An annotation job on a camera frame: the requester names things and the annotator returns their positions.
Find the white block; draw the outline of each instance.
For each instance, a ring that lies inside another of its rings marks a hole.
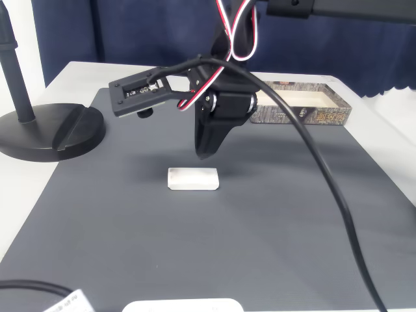
[[[123,312],[243,312],[234,299],[186,299],[136,301]]]
[[[220,186],[216,168],[169,168],[171,190],[216,190]]]

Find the dark blue curtain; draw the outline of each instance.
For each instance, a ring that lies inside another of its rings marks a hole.
[[[71,60],[168,66],[208,53],[218,23],[214,0],[33,0],[47,84]],[[248,68],[333,75],[360,96],[416,88],[416,27],[261,13]]]

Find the gray mat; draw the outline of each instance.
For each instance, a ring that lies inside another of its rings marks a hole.
[[[97,311],[135,300],[234,298],[246,311],[371,309],[343,221],[291,125],[246,123],[206,161],[193,110],[112,115],[107,136],[62,161],[0,264],[0,278],[81,288]],[[341,126],[309,126],[350,204],[389,308],[416,307],[416,208]],[[169,167],[218,168],[217,191],[167,187]],[[57,298],[0,292],[0,311]]]

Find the brown patterned box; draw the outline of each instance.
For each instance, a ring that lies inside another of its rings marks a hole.
[[[266,81],[306,125],[344,125],[351,106],[324,83]],[[257,93],[257,111],[250,121],[255,124],[289,124],[285,113],[263,92]]]

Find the black power cord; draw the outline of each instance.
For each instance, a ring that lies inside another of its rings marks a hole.
[[[10,279],[0,281],[0,289],[30,289],[32,291],[57,294],[63,298],[69,296],[73,292],[73,290],[60,285],[27,279]]]
[[[201,66],[204,64],[223,66],[228,70],[243,76],[256,86],[258,86],[265,94],[267,94],[274,102],[276,102],[276,104],[282,109],[282,111],[287,115],[287,117],[289,117],[290,121],[292,122],[292,124],[304,140],[307,148],[310,150],[313,158],[317,162],[318,167],[322,172],[322,175],[324,176],[332,192],[332,195],[335,198],[335,201],[337,202],[338,208],[341,212],[341,215],[343,216],[346,232],[348,234],[351,249],[356,259],[359,272],[361,273],[364,283],[367,286],[367,289],[369,290],[370,295],[374,300],[374,303],[376,304],[380,312],[387,312],[387,309],[385,308],[384,303],[380,298],[380,295],[378,294],[376,287],[374,286],[374,283],[371,279],[367,265],[365,264],[365,260],[361,251],[361,247],[359,245],[356,228],[352,220],[350,209],[348,208],[348,204],[346,203],[346,200],[340,188],[338,187],[338,184],[333,179],[330,169],[328,168],[328,165],[325,163],[325,160],[322,158],[322,155],[320,154],[317,145],[313,141],[312,136],[309,134],[309,131],[298,119],[297,115],[293,112],[290,106],[288,106],[288,104],[273,89],[271,89],[271,87],[269,87],[267,84],[265,84],[262,80],[257,78],[252,73],[246,71],[244,68],[234,65],[233,63],[218,60],[215,58],[203,57],[198,57],[193,60],[189,60],[187,62],[169,68],[162,68],[148,79],[148,83],[153,84],[157,79],[160,79],[162,77],[181,73],[185,70],[188,70],[189,68],[194,68],[196,66]]]

